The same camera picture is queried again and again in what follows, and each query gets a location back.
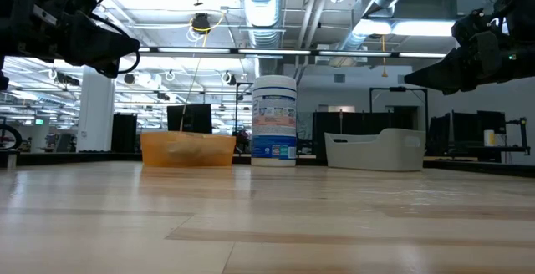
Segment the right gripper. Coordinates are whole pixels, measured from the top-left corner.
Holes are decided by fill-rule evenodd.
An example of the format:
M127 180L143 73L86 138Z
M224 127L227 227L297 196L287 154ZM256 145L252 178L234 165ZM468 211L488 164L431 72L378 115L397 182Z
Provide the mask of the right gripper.
M483 84L532 78L534 41L504 33L500 23L481 8L472 11L451 28L459 47L440 62L406 75L404 82L452 95Z

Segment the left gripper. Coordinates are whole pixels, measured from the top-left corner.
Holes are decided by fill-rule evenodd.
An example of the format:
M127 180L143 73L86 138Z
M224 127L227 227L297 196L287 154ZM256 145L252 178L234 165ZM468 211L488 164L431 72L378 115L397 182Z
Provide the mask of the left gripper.
M98 64L99 74L116 79L119 59L137 52L140 42L95 25L89 14L96 5L96 0L16 0L16 49L45 60Z

